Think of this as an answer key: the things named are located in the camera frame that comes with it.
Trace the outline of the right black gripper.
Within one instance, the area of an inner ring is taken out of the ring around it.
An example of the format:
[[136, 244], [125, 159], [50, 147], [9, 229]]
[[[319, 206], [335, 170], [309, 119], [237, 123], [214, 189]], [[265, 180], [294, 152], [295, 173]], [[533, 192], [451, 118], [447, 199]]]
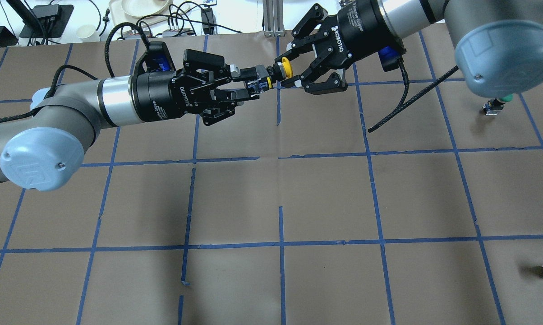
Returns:
[[[334, 45], [314, 45], [330, 34], [312, 34], [327, 16], [328, 12], [320, 4], [313, 4], [292, 29], [291, 45], [275, 59], [275, 67], [285, 68], [286, 77], [281, 81], [283, 87], [298, 87], [313, 95], [345, 91], [348, 87], [344, 72], [348, 67], [348, 53], [351, 54], [350, 63], [385, 47], [391, 47], [400, 55], [406, 53], [403, 41], [395, 36], [384, 20], [377, 0], [355, 0], [336, 14], [344, 52]], [[310, 52], [314, 53], [313, 61], [305, 70], [296, 73], [292, 62]]]

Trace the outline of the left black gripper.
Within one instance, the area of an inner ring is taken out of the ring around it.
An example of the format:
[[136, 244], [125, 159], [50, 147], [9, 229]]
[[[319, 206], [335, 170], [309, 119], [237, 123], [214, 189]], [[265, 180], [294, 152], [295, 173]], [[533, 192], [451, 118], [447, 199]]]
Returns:
[[[133, 102], [140, 120], [150, 123], [179, 119], [189, 111], [189, 105], [173, 82], [175, 76], [170, 70], [132, 75]], [[244, 82], [245, 88], [268, 88], [269, 74], [262, 65], [241, 69], [227, 64], [218, 54], [184, 51], [183, 88], [215, 88], [201, 98], [201, 118], [206, 126], [234, 116], [238, 106], [260, 98], [257, 91], [216, 89], [232, 82]]]

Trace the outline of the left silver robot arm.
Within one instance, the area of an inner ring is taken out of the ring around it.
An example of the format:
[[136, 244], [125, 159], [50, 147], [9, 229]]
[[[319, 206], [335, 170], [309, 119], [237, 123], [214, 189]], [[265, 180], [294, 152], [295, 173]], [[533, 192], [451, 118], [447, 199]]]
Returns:
[[187, 114], [212, 125], [286, 76], [290, 73], [281, 63], [241, 69], [222, 56], [191, 49], [176, 70], [166, 45], [152, 42], [133, 74], [53, 83], [29, 112], [1, 118], [0, 183], [59, 189], [80, 168], [102, 129]]

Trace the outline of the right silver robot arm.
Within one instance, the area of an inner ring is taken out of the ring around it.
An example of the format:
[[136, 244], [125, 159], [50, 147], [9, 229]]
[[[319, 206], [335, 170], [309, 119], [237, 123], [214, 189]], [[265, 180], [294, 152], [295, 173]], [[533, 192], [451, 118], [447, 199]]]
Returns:
[[309, 67], [284, 87], [311, 94], [344, 91], [344, 78], [317, 83], [330, 70], [347, 70], [386, 47], [445, 21], [455, 64], [480, 97], [522, 93], [543, 83], [543, 0], [354, 0], [337, 14], [313, 5], [292, 31], [290, 61], [313, 51]]

